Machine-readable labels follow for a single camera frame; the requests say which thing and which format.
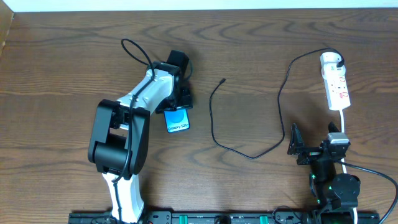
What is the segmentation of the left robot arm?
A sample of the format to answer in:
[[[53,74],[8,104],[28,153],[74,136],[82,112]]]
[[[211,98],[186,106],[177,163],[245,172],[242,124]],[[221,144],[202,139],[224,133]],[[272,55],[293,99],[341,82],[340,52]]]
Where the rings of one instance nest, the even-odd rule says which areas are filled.
[[[190,128],[193,103],[185,72],[192,67],[191,60],[154,62],[128,94],[97,106],[88,160],[109,187],[116,223],[138,223],[144,211],[139,173],[149,150],[150,117],[163,114],[168,133]]]

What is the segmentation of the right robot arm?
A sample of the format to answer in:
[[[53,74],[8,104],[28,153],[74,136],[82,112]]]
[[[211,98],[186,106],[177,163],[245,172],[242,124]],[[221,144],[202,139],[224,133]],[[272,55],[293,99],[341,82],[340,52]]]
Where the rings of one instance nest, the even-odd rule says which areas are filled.
[[[287,154],[297,156],[298,165],[310,166],[310,190],[320,208],[310,212],[308,221],[349,223],[354,220],[353,209],[358,206],[360,180],[355,175],[336,172],[335,163],[345,158],[351,143],[334,123],[328,129],[327,138],[319,146],[308,147],[298,126],[293,124]]]

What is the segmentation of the blue Samsung Galaxy smartphone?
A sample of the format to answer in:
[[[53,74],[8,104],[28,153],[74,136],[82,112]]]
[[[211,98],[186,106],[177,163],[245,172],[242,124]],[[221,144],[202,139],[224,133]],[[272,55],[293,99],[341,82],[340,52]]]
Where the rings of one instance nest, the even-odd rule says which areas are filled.
[[[190,129],[187,110],[164,111],[165,124],[168,133],[176,133]]]

